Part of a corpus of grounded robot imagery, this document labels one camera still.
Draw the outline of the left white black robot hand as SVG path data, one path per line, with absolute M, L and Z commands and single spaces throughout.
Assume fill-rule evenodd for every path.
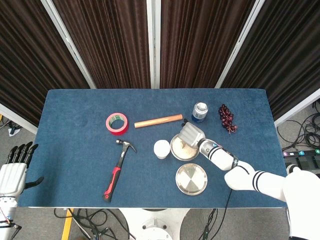
M 28 142 L 14 146 L 0 169 L 0 196 L 2 198 L 18 198 L 21 193 L 29 188 L 40 185 L 44 177 L 35 181 L 26 182 L 27 172 L 33 158 L 37 144 Z

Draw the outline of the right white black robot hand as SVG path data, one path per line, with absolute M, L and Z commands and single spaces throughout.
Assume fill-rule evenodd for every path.
M 178 137 L 193 149 L 199 148 L 199 142 L 206 138 L 205 133 L 197 126 L 189 122 L 187 119 L 183 120 L 182 129 Z

